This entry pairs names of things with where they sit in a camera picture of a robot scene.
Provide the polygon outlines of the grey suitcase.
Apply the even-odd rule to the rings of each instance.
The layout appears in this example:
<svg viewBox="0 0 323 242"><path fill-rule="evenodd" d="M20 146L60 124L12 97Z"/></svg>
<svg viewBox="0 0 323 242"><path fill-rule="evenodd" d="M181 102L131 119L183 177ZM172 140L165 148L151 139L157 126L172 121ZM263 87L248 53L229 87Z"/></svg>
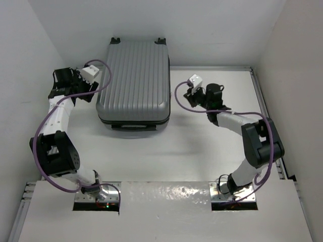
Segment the grey suitcase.
<svg viewBox="0 0 323 242"><path fill-rule="evenodd" d="M157 131L171 115L170 58L165 38L111 38L96 110L115 131Z"/></svg>

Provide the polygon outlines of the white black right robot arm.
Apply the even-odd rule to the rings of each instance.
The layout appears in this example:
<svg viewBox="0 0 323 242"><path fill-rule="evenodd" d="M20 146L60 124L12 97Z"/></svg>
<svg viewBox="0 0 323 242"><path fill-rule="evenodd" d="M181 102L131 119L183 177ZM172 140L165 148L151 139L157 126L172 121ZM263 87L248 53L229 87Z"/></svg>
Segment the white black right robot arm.
<svg viewBox="0 0 323 242"><path fill-rule="evenodd" d="M212 124L242 137L245 158L228 175L224 192L233 195L251 183L263 184L273 163L285 155L285 147L273 120L263 115L259 120L251 119L248 118L249 113L231 111L223 104L223 85L211 83L203 89L190 82L186 84L188 89L183 96L191 107L202 107Z"/></svg>

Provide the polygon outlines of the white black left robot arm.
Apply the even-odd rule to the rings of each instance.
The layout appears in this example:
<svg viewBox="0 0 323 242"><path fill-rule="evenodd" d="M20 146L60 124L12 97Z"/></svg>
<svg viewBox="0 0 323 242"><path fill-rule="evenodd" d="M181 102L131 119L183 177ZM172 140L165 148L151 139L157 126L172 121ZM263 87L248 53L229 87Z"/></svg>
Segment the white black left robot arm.
<svg viewBox="0 0 323 242"><path fill-rule="evenodd" d="M93 196L99 191L97 172L81 165L79 154L67 134L76 95L90 102L98 87L95 81L98 74L99 69L93 65L80 70L54 70L53 87L48 95L48 115L30 140L37 168L48 182L53 184L54 178L61 177L78 185L76 189L63 189L69 193L82 191Z"/></svg>

